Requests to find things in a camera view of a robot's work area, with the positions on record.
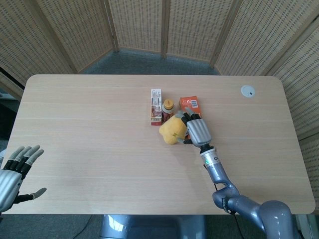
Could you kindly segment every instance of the jar lid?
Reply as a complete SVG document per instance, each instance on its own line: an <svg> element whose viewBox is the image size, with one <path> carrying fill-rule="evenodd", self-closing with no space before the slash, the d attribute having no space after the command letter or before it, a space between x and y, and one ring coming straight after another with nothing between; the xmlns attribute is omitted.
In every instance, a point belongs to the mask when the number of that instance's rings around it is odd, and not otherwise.
<svg viewBox="0 0 319 239"><path fill-rule="evenodd" d="M172 101L171 99L167 99L164 101L164 107L167 110L171 110L174 107L174 101Z"/></svg>

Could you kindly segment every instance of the spice bottle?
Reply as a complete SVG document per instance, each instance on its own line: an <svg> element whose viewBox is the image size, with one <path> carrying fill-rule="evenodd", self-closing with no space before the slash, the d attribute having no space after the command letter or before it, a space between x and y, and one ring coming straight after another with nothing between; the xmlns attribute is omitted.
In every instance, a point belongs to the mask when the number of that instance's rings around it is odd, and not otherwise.
<svg viewBox="0 0 319 239"><path fill-rule="evenodd" d="M170 117L174 115L174 101L171 99L166 99L161 108L161 120L166 122Z"/></svg>

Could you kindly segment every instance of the wicker panel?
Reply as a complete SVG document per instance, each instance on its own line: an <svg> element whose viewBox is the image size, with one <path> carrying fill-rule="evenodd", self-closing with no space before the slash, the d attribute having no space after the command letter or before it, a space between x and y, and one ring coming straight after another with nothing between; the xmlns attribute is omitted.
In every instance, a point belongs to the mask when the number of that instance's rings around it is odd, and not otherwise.
<svg viewBox="0 0 319 239"><path fill-rule="evenodd" d="M216 67L260 75L319 6L318 0L243 0Z"/></svg>
<svg viewBox="0 0 319 239"><path fill-rule="evenodd" d="M0 88L11 94L17 100L21 100L23 89L17 86L2 73L0 73Z"/></svg>
<svg viewBox="0 0 319 239"><path fill-rule="evenodd" d="M319 128L319 28L274 75L284 85L297 134Z"/></svg>
<svg viewBox="0 0 319 239"><path fill-rule="evenodd" d="M111 50L99 0L37 0L78 71Z"/></svg>
<svg viewBox="0 0 319 239"><path fill-rule="evenodd" d="M68 74L23 1L0 2L0 64L25 85L34 74Z"/></svg>
<svg viewBox="0 0 319 239"><path fill-rule="evenodd" d="M232 0L171 0L167 53L209 61Z"/></svg>
<svg viewBox="0 0 319 239"><path fill-rule="evenodd" d="M120 47L160 52L162 0L109 0Z"/></svg>
<svg viewBox="0 0 319 239"><path fill-rule="evenodd" d="M315 212L319 213L319 134L300 141L300 148L315 197Z"/></svg>

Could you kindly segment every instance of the gray carpet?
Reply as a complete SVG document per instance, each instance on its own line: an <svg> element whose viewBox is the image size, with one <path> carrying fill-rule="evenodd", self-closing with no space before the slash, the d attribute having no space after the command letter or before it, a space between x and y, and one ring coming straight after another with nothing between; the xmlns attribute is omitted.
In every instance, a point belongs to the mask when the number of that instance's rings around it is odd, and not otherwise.
<svg viewBox="0 0 319 239"><path fill-rule="evenodd" d="M83 74L171 74L218 75L208 63L168 57L159 54L121 50L102 57ZM7 141L0 141L0 149ZM71 239L86 225L90 215L2 215L0 239ZM253 224L238 217L246 239L263 239L264 234ZM101 215L94 215L88 227L77 239L97 239ZM232 216L207 216L209 239L239 239L240 235ZM173 239L174 228L132 228L129 239Z"/></svg>

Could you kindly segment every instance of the silver robotic hand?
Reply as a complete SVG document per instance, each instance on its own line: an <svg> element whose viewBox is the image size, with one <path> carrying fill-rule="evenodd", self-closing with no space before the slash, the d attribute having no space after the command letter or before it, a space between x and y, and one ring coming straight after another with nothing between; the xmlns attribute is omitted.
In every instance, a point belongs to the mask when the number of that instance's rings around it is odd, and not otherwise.
<svg viewBox="0 0 319 239"><path fill-rule="evenodd" d="M181 118L187 126L191 139L179 139L178 141L199 147L204 167L212 182L224 185L222 189L212 195L215 205L227 213L239 213L249 219L266 233L268 239L301 238L300 232L293 224L291 211L285 203L267 201L260 205L239 194L236 186L228 178L217 156L216 148L209 145L212 137L205 121L189 108L186 110L188 111L186 113L178 112L176 117Z"/></svg>
<svg viewBox="0 0 319 239"><path fill-rule="evenodd" d="M40 197L46 188L35 193L18 195L19 189L35 160L43 154L37 145L33 148L19 147L8 159L4 168L0 170L0 213L5 212L13 204L33 200Z"/></svg>

